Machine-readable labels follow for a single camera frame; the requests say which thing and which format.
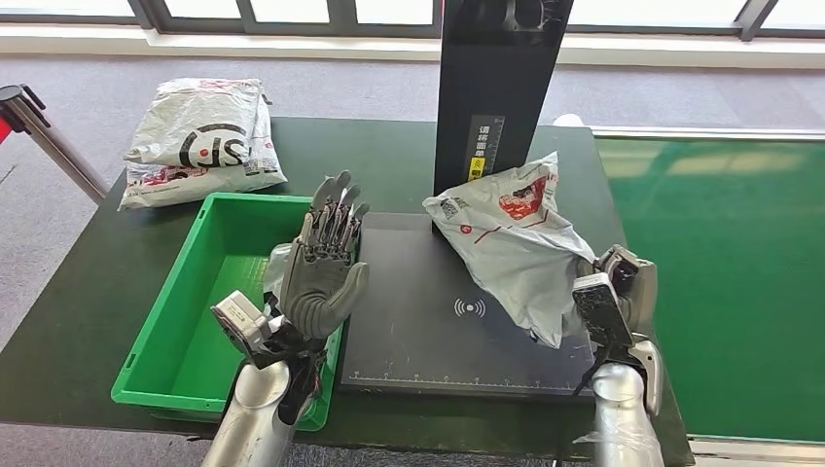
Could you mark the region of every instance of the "scale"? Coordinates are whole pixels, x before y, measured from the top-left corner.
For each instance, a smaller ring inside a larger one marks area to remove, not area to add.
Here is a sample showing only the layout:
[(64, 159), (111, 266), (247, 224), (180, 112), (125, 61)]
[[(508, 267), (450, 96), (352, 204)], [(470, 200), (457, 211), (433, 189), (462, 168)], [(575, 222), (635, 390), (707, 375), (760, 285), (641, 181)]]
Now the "scale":
[(554, 349), (516, 326), (427, 215), (368, 214), (361, 259), (370, 287), (349, 320), (342, 390), (561, 396), (592, 364), (586, 335)]
[[(435, 194), (524, 164), (571, 8), (445, 2)], [(427, 215), (368, 214), (360, 258), (370, 285), (349, 319), (341, 390), (566, 396), (592, 365), (586, 335), (554, 349), (516, 326)]]

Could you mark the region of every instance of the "red barrier strap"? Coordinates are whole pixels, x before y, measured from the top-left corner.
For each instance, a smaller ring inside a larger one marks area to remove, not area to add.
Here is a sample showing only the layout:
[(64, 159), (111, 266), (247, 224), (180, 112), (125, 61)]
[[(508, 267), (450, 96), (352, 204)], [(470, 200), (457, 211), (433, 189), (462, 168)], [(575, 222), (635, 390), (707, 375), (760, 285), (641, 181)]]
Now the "red barrier strap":
[(5, 120), (0, 119), (0, 143), (2, 143), (11, 132), (12, 129), (9, 124), (7, 124)]

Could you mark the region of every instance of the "black scanning platform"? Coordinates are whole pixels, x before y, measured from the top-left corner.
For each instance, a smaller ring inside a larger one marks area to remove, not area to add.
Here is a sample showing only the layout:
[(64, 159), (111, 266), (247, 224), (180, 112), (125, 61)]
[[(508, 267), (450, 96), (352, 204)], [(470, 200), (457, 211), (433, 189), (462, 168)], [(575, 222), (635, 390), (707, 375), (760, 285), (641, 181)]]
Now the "black scanning platform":
[(593, 362), (584, 335), (560, 349), (535, 343), (473, 282), (427, 215), (368, 214), (360, 257), (370, 286), (350, 317), (343, 390), (561, 396)]

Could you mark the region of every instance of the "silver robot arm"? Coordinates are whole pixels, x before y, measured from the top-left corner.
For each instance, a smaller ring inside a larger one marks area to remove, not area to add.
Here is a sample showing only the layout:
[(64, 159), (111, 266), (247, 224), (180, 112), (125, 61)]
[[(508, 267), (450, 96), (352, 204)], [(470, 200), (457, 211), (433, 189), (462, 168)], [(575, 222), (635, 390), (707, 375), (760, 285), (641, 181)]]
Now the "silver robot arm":
[(360, 190), (349, 186), (350, 179), (344, 171), (321, 184), (285, 263), (273, 259), (278, 247), (273, 250), (265, 276), (282, 276), (282, 282), (279, 290), (267, 286), (266, 312), (238, 291), (212, 307), (244, 360), (204, 467), (285, 461), (296, 424), (321, 389), (327, 338), (355, 308), (369, 279), (369, 267), (355, 259), (369, 206), (353, 205)]
[(650, 416), (662, 405), (664, 367), (650, 341), (656, 265), (615, 245), (580, 271), (573, 299), (596, 344), (595, 362), (577, 393), (592, 383), (596, 465), (664, 467)]

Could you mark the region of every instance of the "yellow sticker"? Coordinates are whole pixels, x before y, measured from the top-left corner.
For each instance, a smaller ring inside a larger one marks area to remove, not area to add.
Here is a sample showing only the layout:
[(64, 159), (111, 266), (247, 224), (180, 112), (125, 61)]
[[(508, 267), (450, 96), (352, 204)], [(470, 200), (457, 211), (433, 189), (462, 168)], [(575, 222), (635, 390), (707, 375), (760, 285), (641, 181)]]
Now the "yellow sticker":
[(484, 158), (471, 158), (470, 173), (467, 174), (467, 181), (472, 182), (477, 178), (482, 178), (482, 173), (484, 173)]

